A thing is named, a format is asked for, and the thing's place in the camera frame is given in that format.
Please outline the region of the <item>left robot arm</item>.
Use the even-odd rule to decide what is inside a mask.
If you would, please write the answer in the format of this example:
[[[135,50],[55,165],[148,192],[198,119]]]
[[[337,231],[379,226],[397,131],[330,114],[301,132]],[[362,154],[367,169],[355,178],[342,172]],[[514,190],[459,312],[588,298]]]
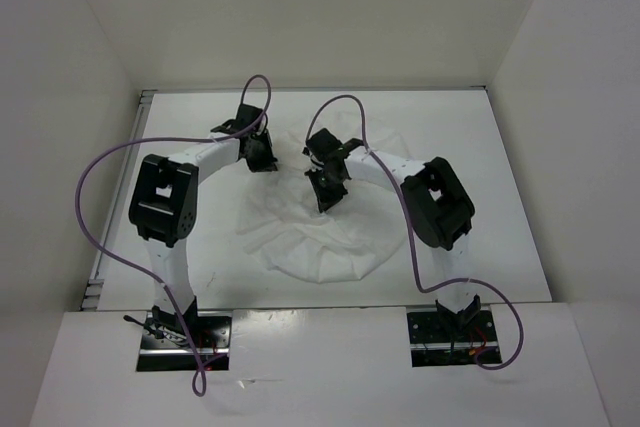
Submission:
[[[187,237],[196,224],[199,184],[219,170],[245,161],[252,172],[277,169],[266,129],[240,138],[214,132],[168,157],[147,155],[140,166],[129,220],[144,240],[155,286],[153,317],[176,346],[192,344],[199,334],[196,295],[191,287]]]

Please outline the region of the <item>white pleated skirt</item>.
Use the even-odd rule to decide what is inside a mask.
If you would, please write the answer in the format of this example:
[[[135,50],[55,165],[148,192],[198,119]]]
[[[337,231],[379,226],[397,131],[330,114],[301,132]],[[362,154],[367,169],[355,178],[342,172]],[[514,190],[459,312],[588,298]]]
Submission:
[[[349,181],[347,195],[319,211],[303,155],[310,120],[277,129],[277,171],[252,176],[235,232],[242,249],[263,267],[316,284],[359,281],[405,243],[405,221],[394,193]]]

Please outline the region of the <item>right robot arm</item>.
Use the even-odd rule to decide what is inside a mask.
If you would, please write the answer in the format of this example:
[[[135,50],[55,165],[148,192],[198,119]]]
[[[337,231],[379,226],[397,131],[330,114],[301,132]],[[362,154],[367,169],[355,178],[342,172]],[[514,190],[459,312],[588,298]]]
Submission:
[[[475,207],[450,163],[442,157],[429,162],[377,153],[346,143],[330,151],[307,147],[309,178],[318,208],[326,212],[347,195],[345,182],[359,180],[399,196],[408,227],[414,276],[419,276],[416,242],[431,249],[444,280],[432,287],[417,281],[423,293],[444,292],[436,299],[438,327],[450,340],[462,339],[473,328],[480,310],[479,296],[469,289],[466,254]]]

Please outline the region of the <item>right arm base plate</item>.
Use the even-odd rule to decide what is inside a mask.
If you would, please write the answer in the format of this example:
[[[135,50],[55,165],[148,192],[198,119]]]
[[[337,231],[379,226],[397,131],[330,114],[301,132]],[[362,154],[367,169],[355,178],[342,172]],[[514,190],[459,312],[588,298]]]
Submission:
[[[435,310],[406,314],[413,368],[473,365],[475,355],[483,364],[502,363],[493,316],[482,310],[453,339],[438,320]]]

